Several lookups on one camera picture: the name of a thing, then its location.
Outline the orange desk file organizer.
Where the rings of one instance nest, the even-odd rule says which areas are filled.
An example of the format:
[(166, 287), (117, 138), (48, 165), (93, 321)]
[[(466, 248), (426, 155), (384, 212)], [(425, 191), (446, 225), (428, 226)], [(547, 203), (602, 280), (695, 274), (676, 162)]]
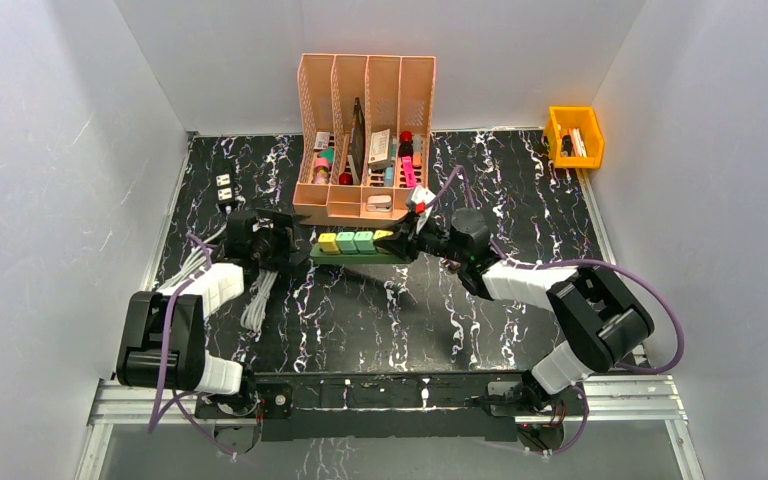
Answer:
[(430, 183), (436, 67), (433, 56), (302, 55), (293, 206), (303, 223), (378, 227), (407, 213)]

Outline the yellow charger plug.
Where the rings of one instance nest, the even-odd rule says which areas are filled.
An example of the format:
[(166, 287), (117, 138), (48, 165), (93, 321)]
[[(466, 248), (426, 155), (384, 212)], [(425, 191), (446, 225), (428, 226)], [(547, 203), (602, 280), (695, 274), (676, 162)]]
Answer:
[(339, 254), (341, 252), (337, 242), (337, 234), (334, 232), (320, 234), (317, 239), (317, 245), (327, 254)]
[(386, 249), (379, 245), (380, 240), (383, 238), (387, 238), (393, 235), (393, 231), (391, 230), (375, 230), (373, 233), (373, 245), (375, 246), (376, 250), (378, 252), (385, 252)]

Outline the yellow storage bin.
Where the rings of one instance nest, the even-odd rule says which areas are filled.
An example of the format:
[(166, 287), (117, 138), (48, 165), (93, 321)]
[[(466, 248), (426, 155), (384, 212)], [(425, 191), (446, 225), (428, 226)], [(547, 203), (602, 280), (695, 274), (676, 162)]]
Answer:
[(601, 167), (605, 141), (590, 106), (550, 106), (543, 136), (556, 168), (596, 170)]

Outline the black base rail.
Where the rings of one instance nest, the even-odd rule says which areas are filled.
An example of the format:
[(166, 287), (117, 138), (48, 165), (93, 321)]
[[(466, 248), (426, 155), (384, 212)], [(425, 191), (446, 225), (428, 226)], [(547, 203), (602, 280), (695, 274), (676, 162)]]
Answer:
[(195, 416), (260, 427), (267, 442), (325, 437), (479, 437), (555, 448), (584, 405), (571, 388), (547, 396), (513, 372), (258, 373), (237, 398), (207, 396)]

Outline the green charger plug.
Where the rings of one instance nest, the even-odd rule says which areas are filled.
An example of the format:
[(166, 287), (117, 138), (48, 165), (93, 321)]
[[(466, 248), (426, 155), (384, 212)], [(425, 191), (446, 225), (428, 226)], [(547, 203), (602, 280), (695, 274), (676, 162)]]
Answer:
[(356, 254), (358, 252), (353, 231), (338, 232), (335, 240), (342, 254)]
[(354, 233), (353, 243), (359, 254), (374, 254), (377, 248), (374, 245), (373, 231), (357, 231)]

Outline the black tablet in organizer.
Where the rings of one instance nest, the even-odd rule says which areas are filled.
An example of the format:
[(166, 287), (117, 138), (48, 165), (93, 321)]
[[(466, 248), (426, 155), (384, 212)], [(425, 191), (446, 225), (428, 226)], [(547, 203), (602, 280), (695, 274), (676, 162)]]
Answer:
[(353, 123), (348, 148), (348, 164), (354, 185), (363, 183), (363, 165), (365, 161), (365, 116), (362, 101), (354, 99)]

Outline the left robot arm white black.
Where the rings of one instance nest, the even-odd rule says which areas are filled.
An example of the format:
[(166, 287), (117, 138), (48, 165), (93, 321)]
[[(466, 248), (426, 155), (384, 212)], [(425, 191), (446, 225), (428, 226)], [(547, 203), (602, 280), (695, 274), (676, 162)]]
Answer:
[(219, 395), (235, 416), (254, 411), (259, 391), (245, 364), (222, 359), (205, 346), (209, 316), (251, 292), (241, 325), (262, 329), (271, 291), (308, 253), (296, 243), (301, 218), (266, 209), (233, 211), (207, 239), (189, 237), (193, 249), (182, 269), (154, 291), (132, 295), (115, 374), (130, 387)]

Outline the white box in organizer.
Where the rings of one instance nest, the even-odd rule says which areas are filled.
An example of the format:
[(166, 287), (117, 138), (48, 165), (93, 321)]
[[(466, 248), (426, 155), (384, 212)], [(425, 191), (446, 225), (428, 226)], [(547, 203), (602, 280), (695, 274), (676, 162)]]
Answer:
[(369, 140), (367, 165), (370, 170), (384, 170), (390, 162), (391, 131), (375, 131)]

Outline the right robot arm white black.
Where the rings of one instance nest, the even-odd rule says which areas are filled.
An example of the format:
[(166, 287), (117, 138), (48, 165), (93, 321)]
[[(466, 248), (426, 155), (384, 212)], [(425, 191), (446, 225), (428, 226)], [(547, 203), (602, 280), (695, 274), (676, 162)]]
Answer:
[(489, 386), (485, 394), (470, 399), (488, 413), (504, 407), (550, 413), (564, 390), (608, 372), (655, 330), (651, 315), (614, 271), (599, 264), (512, 265), (496, 252), (484, 216), (473, 208), (458, 209), (446, 228), (411, 211), (374, 244), (401, 260), (424, 252), (448, 261), (474, 296), (516, 301), (554, 314), (563, 342), (517, 383)]

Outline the black power strip front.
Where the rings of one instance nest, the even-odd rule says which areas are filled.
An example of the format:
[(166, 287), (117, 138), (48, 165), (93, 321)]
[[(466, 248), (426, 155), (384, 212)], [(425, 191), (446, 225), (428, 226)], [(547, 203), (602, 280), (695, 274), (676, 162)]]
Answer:
[(231, 212), (237, 208), (235, 180), (232, 172), (221, 173), (215, 176), (217, 206), (225, 212)]

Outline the green power strip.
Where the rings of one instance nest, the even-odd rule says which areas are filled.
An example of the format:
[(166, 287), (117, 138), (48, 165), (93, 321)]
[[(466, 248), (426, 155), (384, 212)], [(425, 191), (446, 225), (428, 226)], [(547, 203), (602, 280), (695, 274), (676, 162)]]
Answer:
[(316, 265), (405, 265), (411, 260), (388, 253), (326, 253), (319, 244), (312, 246), (309, 258)]

